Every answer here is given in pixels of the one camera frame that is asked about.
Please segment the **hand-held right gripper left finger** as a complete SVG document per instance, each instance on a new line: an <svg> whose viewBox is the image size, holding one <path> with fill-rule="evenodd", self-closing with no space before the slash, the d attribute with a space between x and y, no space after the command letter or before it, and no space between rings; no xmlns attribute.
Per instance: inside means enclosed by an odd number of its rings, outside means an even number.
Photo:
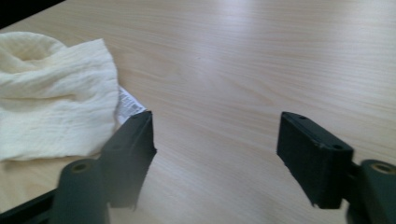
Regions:
<svg viewBox="0 0 396 224"><path fill-rule="evenodd" d="M136 207L156 152L150 111L129 117L106 142L99 164L111 207Z"/></svg>

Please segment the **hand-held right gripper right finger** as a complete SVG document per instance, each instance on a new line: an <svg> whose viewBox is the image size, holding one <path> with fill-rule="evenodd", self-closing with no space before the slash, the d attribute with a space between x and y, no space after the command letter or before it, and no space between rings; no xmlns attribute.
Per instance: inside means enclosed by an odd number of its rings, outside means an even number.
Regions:
<svg viewBox="0 0 396 224"><path fill-rule="evenodd" d="M276 154L313 205L337 209L354 149L308 117L282 112Z"/></svg>

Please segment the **cream cloth with white label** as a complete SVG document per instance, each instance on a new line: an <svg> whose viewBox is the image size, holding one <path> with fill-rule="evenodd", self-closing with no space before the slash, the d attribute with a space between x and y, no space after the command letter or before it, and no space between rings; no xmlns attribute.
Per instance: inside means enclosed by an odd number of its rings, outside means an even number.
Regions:
<svg viewBox="0 0 396 224"><path fill-rule="evenodd" d="M145 109L120 86L104 40L0 34L0 161L90 156Z"/></svg>

